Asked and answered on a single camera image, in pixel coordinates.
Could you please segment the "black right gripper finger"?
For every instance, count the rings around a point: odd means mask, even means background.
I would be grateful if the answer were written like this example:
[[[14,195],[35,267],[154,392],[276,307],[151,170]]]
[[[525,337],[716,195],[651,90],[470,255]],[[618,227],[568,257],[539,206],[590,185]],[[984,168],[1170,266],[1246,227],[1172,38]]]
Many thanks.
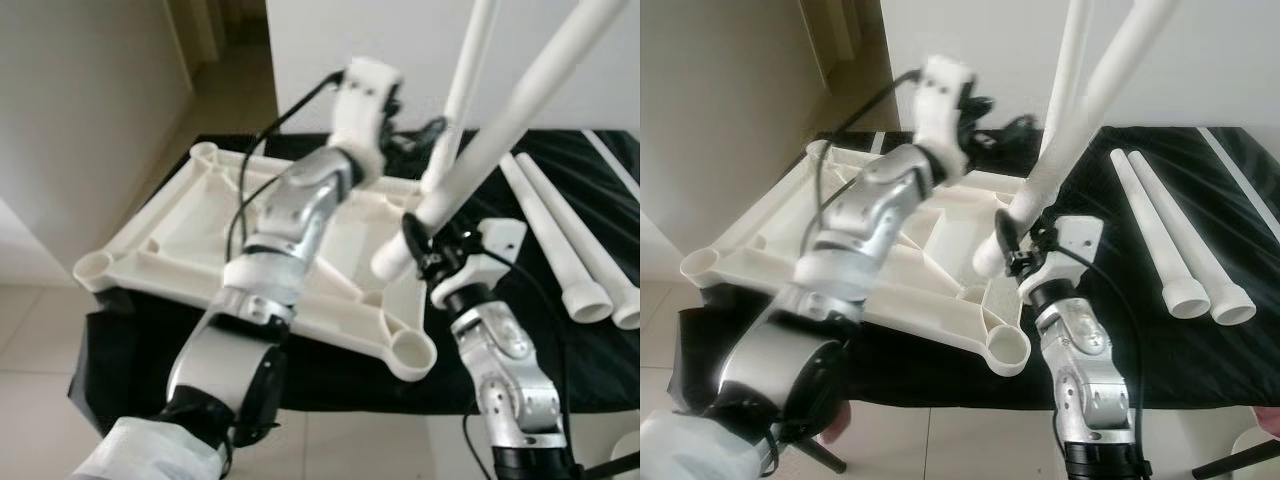
[[[995,236],[1004,266],[1006,269],[1020,269],[1023,253],[1020,248],[1020,234],[1018,224],[1007,210],[997,210],[995,214]]]
[[[403,214],[404,246],[410,252],[410,261],[415,269],[422,268],[422,260],[430,253],[431,237],[425,225],[413,212]]]

